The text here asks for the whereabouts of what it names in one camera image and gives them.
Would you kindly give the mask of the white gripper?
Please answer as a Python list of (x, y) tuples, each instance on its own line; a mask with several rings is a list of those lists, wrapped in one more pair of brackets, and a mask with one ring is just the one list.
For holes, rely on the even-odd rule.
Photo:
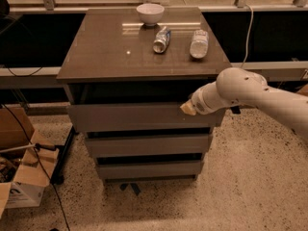
[(195, 116), (196, 112), (201, 115), (208, 115), (215, 112), (217, 107), (217, 93), (212, 88), (206, 86), (196, 90), (188, 100), (180, 106), (185, 115)]

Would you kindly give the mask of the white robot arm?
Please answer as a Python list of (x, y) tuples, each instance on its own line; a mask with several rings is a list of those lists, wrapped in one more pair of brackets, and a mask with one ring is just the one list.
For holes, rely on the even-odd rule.
[(224, 69), (215, 82), (197, 89), (180, 109), (196, 116), (241, 105), (262, 111), (308, 140), (308, 97), (272, 88), (262, 75), (238, 67)]

